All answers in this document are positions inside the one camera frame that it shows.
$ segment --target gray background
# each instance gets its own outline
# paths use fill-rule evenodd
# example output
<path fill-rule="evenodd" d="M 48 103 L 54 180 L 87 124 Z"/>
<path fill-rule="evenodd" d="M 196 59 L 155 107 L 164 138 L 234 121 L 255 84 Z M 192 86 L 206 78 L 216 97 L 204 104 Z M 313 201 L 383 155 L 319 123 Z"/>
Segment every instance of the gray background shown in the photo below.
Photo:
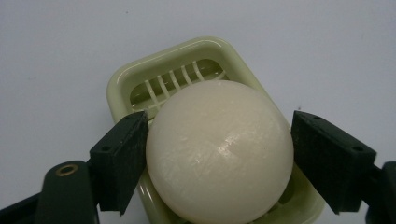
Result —
<path fill-rule="evenodd" d="M 89 158 L 113 126 L 106 84 L 122 65 L 196 36 L 228 40 L 288 121 L 322 116 L 396 159 L 396 3 L 361 1 L 1 1 L 0 208 L 44 174 Z M 317 223 L 363 223 L 328 207 Z M 102 223 L 148 223 L 134 196 Z"/>

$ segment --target screw hole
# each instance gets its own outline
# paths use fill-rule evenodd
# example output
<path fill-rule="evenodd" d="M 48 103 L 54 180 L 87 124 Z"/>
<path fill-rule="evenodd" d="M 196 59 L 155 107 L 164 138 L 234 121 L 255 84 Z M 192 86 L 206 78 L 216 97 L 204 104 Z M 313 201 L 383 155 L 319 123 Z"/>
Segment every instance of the screw hole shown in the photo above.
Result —
<path fill-rule="evenodd" d="M 75 164 L 67 164 L 67 165 L 64 165 L 63 167 L 59 168 L 58 170 L 56 170 L 56 175 L 58 175 L 58 176 L 71 175 L 76 170 L 78 170 L 78 166 L 77 165 L 75 165 Z"/>
<path fill-rule="evenodd" d="M 111 150 L 111 147 L 102 147 L 101 149 L 104 152 L 108 152 L 109 150 Z"/>
<path fill-rule="evenodd" d="M 353 147 L 352 149 L 355 150 L 355 151 L 359 151 L 359 152 L 363 151 L 362 147 Z"/>

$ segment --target round white object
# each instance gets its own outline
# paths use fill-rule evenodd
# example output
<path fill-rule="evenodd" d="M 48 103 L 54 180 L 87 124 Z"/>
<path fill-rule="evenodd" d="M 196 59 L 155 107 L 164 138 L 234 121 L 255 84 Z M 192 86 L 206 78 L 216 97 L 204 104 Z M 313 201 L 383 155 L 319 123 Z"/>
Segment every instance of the round white object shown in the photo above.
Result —
<path fill-rule="evenodd" d="M 232 81 L 173 95 L 148 133 L 148 172 L 163 201 L 192 223 L 249 223 L 287 186 L 290 128 L 273 102 Z"/>

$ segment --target light green container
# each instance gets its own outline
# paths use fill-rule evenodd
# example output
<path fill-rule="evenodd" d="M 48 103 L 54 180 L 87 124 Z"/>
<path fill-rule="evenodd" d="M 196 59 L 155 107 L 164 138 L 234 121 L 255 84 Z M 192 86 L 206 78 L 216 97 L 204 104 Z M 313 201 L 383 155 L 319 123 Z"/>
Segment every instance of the light green container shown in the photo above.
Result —
<path fill-rule="evenodd" d="M 107 100 L 115 122 L 140 110 L 147 110 L 152 120 L 175 92 L 210 79 L 237 81 L 269 97 L 230 44 L 215 37 L 200 37 L 124 65 L 108 83 Z M 161 200 L 147 170 L 137 188 L 151 223 L 189 223 Z M 323 206 L 323 199 L 294 165 L 282 197 L 267 214 L 251 223 L 312 223 Z"/>

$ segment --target plastic basket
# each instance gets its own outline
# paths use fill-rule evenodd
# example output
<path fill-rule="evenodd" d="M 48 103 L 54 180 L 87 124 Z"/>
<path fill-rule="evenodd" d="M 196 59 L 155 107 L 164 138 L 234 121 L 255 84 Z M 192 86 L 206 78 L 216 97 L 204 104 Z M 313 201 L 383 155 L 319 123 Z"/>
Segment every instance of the plastic basket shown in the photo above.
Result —
<path fill-rule="evenodd" d="M 107 100 L 115 122 L 141 110 L 147 110 L 152 120 L 175 92 L 210 79 L 237 81 L 269 97 L 230 44 L 215 37 L 200 37 L 124 65 L 108 83 Z M 151 223 L 190 223 L 161 200 L 147 170 L 137 189 Z M 250 223 L 312 223 L 323 207 L 323 199 L 294 165 L 279 201 Z"/>

